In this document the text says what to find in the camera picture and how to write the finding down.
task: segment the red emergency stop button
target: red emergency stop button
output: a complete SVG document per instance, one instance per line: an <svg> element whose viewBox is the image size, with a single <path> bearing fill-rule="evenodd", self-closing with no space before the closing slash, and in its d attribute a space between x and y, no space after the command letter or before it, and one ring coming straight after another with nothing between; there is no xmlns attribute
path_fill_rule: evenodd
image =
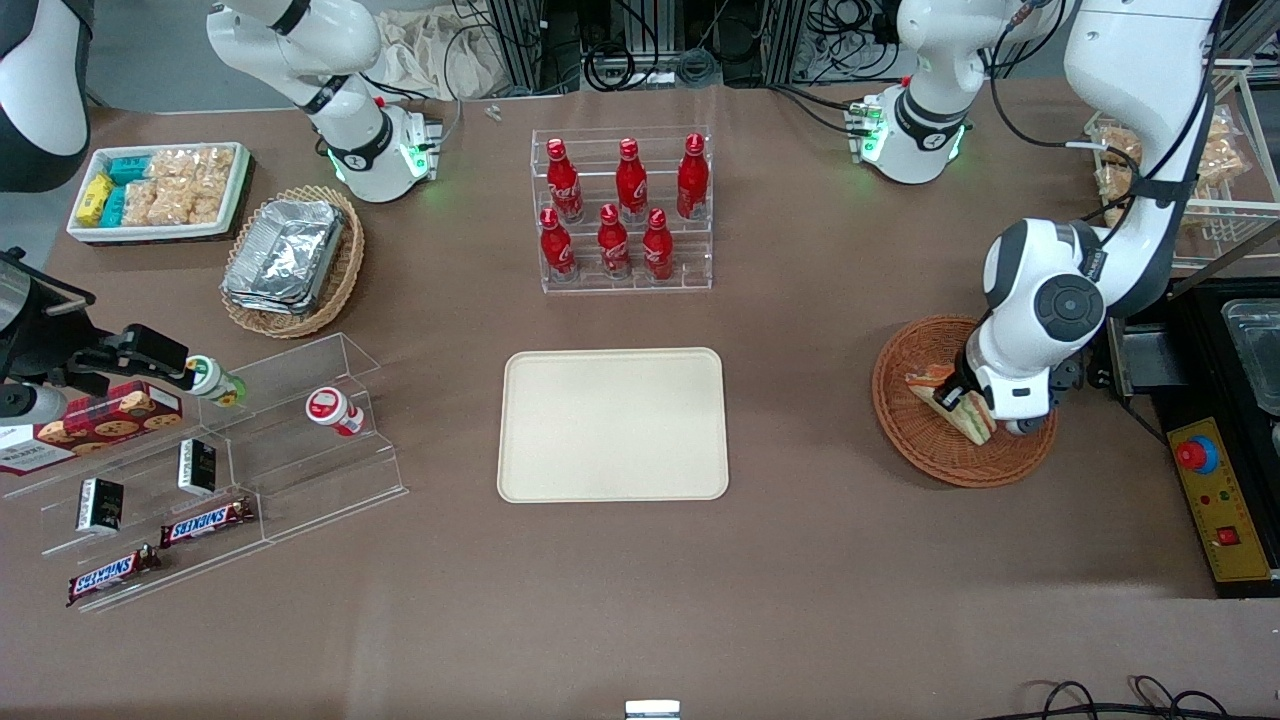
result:
<svg viewBox="0 0 1280 720"><path fill-rule="evenodd" d="M1178 464L1193 473L1207 475L1217 469L1217 446L1204 436L1196 436L1174 448Z"/></svg>

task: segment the coca-cola bottle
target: coca-cola bottle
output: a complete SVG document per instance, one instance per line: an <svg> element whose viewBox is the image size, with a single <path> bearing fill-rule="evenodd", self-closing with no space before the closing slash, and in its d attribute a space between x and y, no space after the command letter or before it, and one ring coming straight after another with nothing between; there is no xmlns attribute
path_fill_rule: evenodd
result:
<svg viewBox="0 0 1280 720"><path fill-rule="evenodd" d="M634 137L625 137L618 143L618 205L622 206L622 223L639 225L649 211L649 174L640 164L640 145Z"/></svg>
<svg viewBox="0 0 1280 720"><path fill-rule="evenodd" d="M558 137L548 140L547 156L550 158L547 184L552 188L552 202L566 223L577 223L582 219L582 183L564 150L564 141Z"/></svg>
<svg viewBox="0 0 1280 720"><path fill-rule="evenodd" d="M669 281L673 268L675 242L667 229L667 214L660 208L649 210L649 229L644 232L644 265L655 282Z"/></svg>
<svg viewBox="0 0 1280 720"><path fill-rule="evenodd" d="M707 186L710 182L712 172L707 167L707 138L701 135L690 133L685 138L685 159L680 161L680 170L676 172L676 211L687 220L707 219Z"/></svg>
<svg viewBox="0 0 1280 720"><path fill-rule="evenodd" d="M613 281L631 277L631 256L627 255L627 228L618 224L618 208L605 202L600 208L600 232L595 236L600 243L600 259L604 261L604 274Z"/></svg>
<svg viewBox="0 0 1280 720"><path fill-rule="evenodd" d="M572 282L577 278L577 260L568 231L559 224L559 215L553 208L543 209L539 222L543 225L543 258L547 258L552 282Z"/></svg>

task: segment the small bottle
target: small bottle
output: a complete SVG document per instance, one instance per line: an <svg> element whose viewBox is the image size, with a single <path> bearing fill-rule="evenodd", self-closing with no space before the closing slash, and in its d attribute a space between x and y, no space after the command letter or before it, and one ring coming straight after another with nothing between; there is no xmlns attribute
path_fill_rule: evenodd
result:
<svg viewBox="0 0 1280 720"><path fill-rule="evenodd" d="M554 208L543 209L539 222L543 225L543 258L547 259L552 282L573 282L577 279L577 260L568 231L559 224Z"/></svg>
<svg viewBox="0 0 1280 720"><path fill-rule="evenodd" d="M365 428L365 411L335 387L323 387L311 393L307 418L317 425L333 428L342 437L351 437Z"/></svg>
<svg viewBox="0 0 1280 720"><path fill-rule="evenodd" d="M221 407L230 407L244 398L244 380L223 370L218 360L192 355L187 357L187 369L195 375L188 391L191 395Z"/></svg>
<svg viewBox="0 0 1280 720"><path fill-rule="evenodd" d="M644 264L655 282L671 279L675 242L667 229L667 214L660 208L649 210L649 229L644 233Z"/></svg>
<svg viewBox="0 0 1280 720"><path fill-rule="evenodd" d="M710 182L710 168L707 167L707 138L690 133L685 138L685 159L676 172L676 213L686 220L707 219L707 186Z"/></svg>
<svg viewBox="0 0 1280 720"><path fill-rule="evenodd" d="M582 220L582 183L577 177L577 168L568 159L564 150L564 141L553 137L547 141L547 156L550 165L547 168L547 184L552 188L552 202L559 210L561 218L566 223Z"/></svg>
<svg viewBox="0 0 1280 720"><path fill-rule="evenodd" d="M614 174L618 186L618 205L622 206L622 223L636 227L645 222L649 214L649 174L640 164L640 145L635 138L626 137L618 143L618 172Z"/></svg>
<svg viewBox="0 0 1280 720"><path fill-rule="evenodd" d="M631 256L627 255L627 228L618 224L618 208L605 202L600 208L600 232L595 236L600 243L600 259L604 261L604 274L611 281L625 281L631 277Z"/></svg>

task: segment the yellow control box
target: yellow control box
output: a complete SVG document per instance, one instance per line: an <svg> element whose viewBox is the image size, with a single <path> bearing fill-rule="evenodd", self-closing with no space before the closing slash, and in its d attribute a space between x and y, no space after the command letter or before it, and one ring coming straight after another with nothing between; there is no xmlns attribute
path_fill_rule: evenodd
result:
<svg viewBox="0 0 1280 720"><path fill-rule="evenodd" d="M1167 437L1213 578L1220 583L1270 579L1271 568L1222 450L1217 423L1206 418Z"/></svg>

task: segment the teal snack box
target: teal snack box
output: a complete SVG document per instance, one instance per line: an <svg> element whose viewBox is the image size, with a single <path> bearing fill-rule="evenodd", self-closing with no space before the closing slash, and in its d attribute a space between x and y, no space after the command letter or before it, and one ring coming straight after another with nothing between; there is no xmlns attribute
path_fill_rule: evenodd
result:
<svg viewBox="0 0 1280 720"><path fill-rule="evenodd" d="M134 155L132 158L116 158L106 170L106 176L115 184L128 184L136 179L142 179L151 164L150 155Z"/></svg>
<svg viewBox="0 0 1280 720"><path fill-rule="evenodd" d="M106 196L106 205L102 206L102 219L99 220L97 227L100 228L118 228L120 227L120 220L124 219L124 186L116 186L111 191L111 195Z"/></svg>

